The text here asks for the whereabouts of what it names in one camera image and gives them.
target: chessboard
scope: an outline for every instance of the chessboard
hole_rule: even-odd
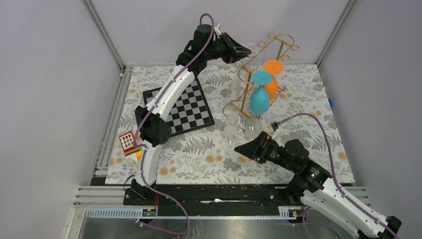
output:
[[[144,91],[144,103],[150,102],[160,91],[156,88]],[[172,129],[172,135],[179,135],[199,128],[214,125],[214,118],[205,99],[199,80],[196,78],[182,92],[170,110],[166,120]]]

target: blue object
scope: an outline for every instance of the blue object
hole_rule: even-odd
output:
[[[266,71],[256,71],[252,74],[251,80],[258,86],[266,85],[271,82],[273,77]]]
[[[259,86],[254,92],[252,92],[249,98],[249,109],[255,114],[263,114],[267,112],[269,107],[270,96],[267,91],[262,88],[262,86]]]

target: gold metal rack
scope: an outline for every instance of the gold metal rack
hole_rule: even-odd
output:
[[[224,108],[223,108],[223,115],[225,115],[225,116],[227,116],[226,114],[225,114],[225,108],[227,107],[227,106],[232,106],[233,108],[235,108],[236,110],[238,110],[239,112],[241,112],[244,116],[246,116],[248,119],[250,119],[251,118],[251,116],[250,115],[248,115],[243,109],[244,109],[244,107],[245,107],[245,102],[246,102],[246,96],[247,96],[247,93],[248,93],[248,91],[250,91],[251,89],[252,89],[252,87],[254,86],[254,84],[253,84],[253,82],[251,82],[251,76],[252,76],[252,74],[253,74],[253,72],[248,68],[249,66],[250,66],[250,62],[252,62],[262,51],[264,51],[274,40],[277,40],[278,42],[280,42],[280,49],[279,49],[279,51],[278,51],[278,54],[277,54],[277,58],[276,58],[276,60],[281,60],[281,61],[283,61],[283,62],[287,62],[287,61],[289,61],[290,60],[290,56],[289,55],[287,55],[287,52],[289,51],[289,50],[292,50],[292,51],[298,51],[299,50],[299,46],[298,45],[295,45],[295,40],[293,39],[293,37],[291,36],[291,35],[289,35],[289,34],[285,34],[285,33],[282,33],[282,34],[278,34],[278,35],[276,35],[276,34],[274,34],[274,33],[272,33],[272,32],[270,32],[269,34],[268,34],[268,38],[270,38],[271,40],[268,42],[268,43],[265,43],[265,41],[260,41],[260,42],[258,42],[258,47],[260,48],[260,50],[259,50],[259,52],[256,54],[256,55],[254,55],[254,56],[252,56],[252,57],[250,57],[250,58],[248,58],[248,61],[247,62],[245,62],[245,63],[243,63],[242,61],[238,61],[238,62],[236,62],[235,63],[235,65],[236,65],[236,67],[237,68],[239,68],[239,70],[238,70],[238,72],[237,72],[237,76],[239,77],[239,79],[242,81],[242,82],[244,82],[245,84],[246,84],[246,86],[245,86],[245,90],[243,91],[243,93],[242,93],[242,95],[239,97],[239,98],[237,98],[237,99],[235,99],[235,100],[232,100],[232,101],[230,101],[230,103],[228,103],[226,106],[224,106]],[[246,72],[246,74],[247,74],[247,80],[244,80],[244,79],[242,79],[242,74],[241,74],[241,72],[242,71],[245,71]],[[281,93],[281,92],[283,92],[283,91],[285,91],[286,90],[286,87],[284,86],[284,87],[280,87],[280,86],[278,86],[277,87],[277,94],[276,94],[276,96],[274,97],[274,99],[270,102],[270,106],[276,101],[276,99],[277,99],[277,97],[278,97],[278,95]],[[242,100],[241,102],[241,107],[239,108],[238,106],[236,106],[236,104],[234,103],[234,102],[239,102],[240,100]]]

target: white wall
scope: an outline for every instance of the white wall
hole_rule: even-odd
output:
[[[301,49],[290,54],[290,62],[314,63],[347,0],[93,0],[93,3],[126,64],[174,64],[193,38],[199,17],[205,12],[221,23],[221,31],[241,44],[267,39],[269,32],[291,34]]]
[[[358,1],[321,65],[353,174],[419,238],[422,2]]]
[[[119,69],[81,0],[2,0],[0,35],[0,238],[57,239]]]

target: floral pattern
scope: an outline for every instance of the floral pattern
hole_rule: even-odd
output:
[[[111,153],[107,184],[122,184],[137,171],[139,164],[124,157],[118,136],[129,130],[135,132],[133,112],[138,105],[144,105],[142,92],[161,87],[172,69],[173,66],[134,67]],[[256,71],[262,66],[251,65],[250,69]],[[234,152],[234,147],[249,141],[241,130],[231,143],[224,139],[222,109],[230,101],[228,85],[236,73],[237,69],[228,65],[211,65],[200,73],[198,78],[215,125],[174,136],[163,145],[156,169],[157,184],[285,184],[291,180],[293,174],[286,169],[271,162],[259,164]],[[313,114],[328,135],[339,182],[354,182],[316,65],[285,65],[284,71],[275,78],[279,86],[286,86],[286,91],[261,116],[263,130],[272,135],[269,123],[301,112]],[[226,114],[235,112],[232,107],[226,110]],[[303,116],[282,125],[278,143],[294,138],[309,150],[312,160],[331,171],[325,140],[312,118]]]

